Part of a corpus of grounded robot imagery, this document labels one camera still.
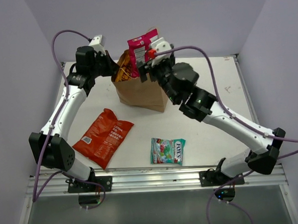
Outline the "orange red snack bag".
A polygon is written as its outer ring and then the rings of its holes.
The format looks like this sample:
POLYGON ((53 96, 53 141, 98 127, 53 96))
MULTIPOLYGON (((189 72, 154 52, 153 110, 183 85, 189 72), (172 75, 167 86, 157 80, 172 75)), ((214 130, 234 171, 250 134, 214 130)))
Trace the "orange red snack bag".
POLYGON ((105 108, 72 148, 105 169, 133 126, 105 108))

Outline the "yellow honey chips bag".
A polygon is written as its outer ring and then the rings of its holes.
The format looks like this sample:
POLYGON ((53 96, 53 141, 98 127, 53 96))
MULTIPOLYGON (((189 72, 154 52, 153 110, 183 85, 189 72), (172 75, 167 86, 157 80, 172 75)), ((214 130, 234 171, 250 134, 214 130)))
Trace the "yellow honey chips bag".
POLYGON ((123 52, 117 62, 117 65, 119 66, 119 70, 113 79, 114 82, 129 81, 133 79, 129 50, 125 50, 123 52))

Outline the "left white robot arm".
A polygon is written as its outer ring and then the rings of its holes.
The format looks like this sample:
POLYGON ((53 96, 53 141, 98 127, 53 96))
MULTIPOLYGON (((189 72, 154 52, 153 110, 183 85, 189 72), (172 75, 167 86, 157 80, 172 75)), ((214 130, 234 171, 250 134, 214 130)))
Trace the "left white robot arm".
POLYGON ((64 81, 54 112, 38 133, 31 133, 28 141, 37 164, 78 178, 80 188, 90 192, 95 189, 97 180, 91 176, 90 167, 76 159, 73 148, 67 143, 69 130, 95 79, 110 77, 119 67, 101 44, 79 47, 75 56, 75 72, 70 72, 64 81))

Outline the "pink snack bag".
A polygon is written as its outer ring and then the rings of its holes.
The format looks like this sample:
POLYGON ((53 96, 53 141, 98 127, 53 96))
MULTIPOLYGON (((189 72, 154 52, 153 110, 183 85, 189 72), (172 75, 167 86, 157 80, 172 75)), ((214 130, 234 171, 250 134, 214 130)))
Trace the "pink snack bag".
POLYGON ((156 27, 151 27, 147 33, 127 41, 129 47, 129 57, 132 65, 131 77, 138 78, 137 69, 138 62, 145 63, 148 61, 148 56, 145 54, 149 49, 150 44, 159 38, 159 31, 156 27))

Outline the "green Fox's candy bag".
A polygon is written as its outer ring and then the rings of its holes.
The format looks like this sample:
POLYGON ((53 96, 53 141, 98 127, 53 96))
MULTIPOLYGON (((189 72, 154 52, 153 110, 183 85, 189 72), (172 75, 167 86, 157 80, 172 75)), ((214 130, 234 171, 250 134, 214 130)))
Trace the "green Fox's candy bag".
POLYGON ((183 165, 183 154, 186 140, 178 139, 151 139, 151 164, 183 165))

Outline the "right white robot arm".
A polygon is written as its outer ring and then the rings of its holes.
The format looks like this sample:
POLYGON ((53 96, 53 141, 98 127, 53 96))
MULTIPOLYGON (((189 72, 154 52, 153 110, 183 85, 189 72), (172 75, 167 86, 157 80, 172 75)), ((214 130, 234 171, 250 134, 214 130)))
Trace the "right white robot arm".
POLYGON ((271 174, 279 157, 281 138, 286 134, 284 130, 262 127, 227 107, 222 108, 217 96, 196 85, 199 74, 192 66, 175 63, 173 55, 138 62, 137 69, 141 82, 148 78, 156 81, 185 116, 217 127, 249 148, 234 157, 221 159, 211 178, 225 185, 246 171, 271 174))

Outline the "brown paper bag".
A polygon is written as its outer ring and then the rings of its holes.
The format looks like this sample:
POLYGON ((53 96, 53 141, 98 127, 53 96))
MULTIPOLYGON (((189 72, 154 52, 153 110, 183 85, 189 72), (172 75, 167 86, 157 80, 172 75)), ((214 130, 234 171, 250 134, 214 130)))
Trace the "brown paper bag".
POLYGON ((121 103, 164 112, 168 97, 157 82, 150 81, 149 76, 148 80, 143 83, 141 83, 140 77, 129 81, 114 82, 115 76, 111 78, 111 81, 121 103))

